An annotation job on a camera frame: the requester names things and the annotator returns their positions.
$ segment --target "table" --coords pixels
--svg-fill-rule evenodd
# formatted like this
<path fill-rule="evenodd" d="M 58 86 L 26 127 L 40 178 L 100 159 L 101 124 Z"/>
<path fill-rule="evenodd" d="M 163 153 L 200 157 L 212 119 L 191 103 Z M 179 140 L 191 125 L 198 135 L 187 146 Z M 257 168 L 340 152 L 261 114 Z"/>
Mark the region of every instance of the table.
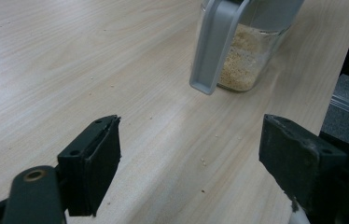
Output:
<path fill-rule="evenodd" d="M 258 161 L 263 115 L 318 133 L 349 47 L 349 1 L 305 0 L 257 86 L 188 84 L 197 0 L 0 1 L 0 200 L 12 178 L 117 114 L 122 158 L 97 217 L 69 223 L 287 223 Z"/>

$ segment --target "wood grain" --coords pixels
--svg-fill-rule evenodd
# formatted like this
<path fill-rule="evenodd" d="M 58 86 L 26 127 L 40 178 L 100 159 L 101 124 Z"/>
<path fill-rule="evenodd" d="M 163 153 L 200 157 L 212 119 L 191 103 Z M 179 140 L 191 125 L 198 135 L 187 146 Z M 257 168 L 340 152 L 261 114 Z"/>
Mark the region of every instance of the wood grain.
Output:
<path fill-rule="evenodd" d="M 262 116 L 320 130 L 349 47 L 349 1 L 305 0 L 252 91 L 188 84 L 199 1 L 0 1 L 0 200 L 13 176 L 121 116 L 97 217 L 69 223 L 287 223 L 258 162 Z"/>

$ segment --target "wooden surface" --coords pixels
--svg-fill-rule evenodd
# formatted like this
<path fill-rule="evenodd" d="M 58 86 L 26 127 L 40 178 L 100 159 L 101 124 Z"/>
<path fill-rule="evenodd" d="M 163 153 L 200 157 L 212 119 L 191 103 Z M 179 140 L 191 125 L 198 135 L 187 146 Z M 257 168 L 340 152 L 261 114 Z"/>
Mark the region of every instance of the wooden surface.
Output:
<path fill-rule="evenodd" d="M 349 47 L 349 1 L 305 0 L 255 89 L 188 84 L 199 1 L 0 1 L 0 200 L 117 114 L 122 159 L 97 217 L 69 223 L 287 223 L 258 161 L 265 113 L 318 133 Z"/>

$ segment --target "gray handle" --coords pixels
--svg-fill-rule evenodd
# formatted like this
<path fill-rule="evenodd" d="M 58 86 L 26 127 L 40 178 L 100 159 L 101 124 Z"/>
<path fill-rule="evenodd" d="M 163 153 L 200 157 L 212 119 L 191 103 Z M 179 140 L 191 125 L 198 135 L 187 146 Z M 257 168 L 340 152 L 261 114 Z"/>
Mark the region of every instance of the gray handle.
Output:
<path fill-rule="evenodd" d="M 189 85 L 212 94 L 218 83 L 239 19 L 249 0 L 210 0 L 202 19 Z"/>

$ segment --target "transparent container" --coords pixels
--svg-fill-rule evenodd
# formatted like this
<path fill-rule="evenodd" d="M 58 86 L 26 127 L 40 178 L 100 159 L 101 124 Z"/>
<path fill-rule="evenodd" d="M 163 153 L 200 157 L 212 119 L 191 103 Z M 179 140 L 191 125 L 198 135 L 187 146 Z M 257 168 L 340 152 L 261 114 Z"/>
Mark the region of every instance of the transparent container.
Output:
<path fill-rule="evenodd" d="M 189 84 L 249 91 L 281 44 L 303 0 L 202 0 Z"/>

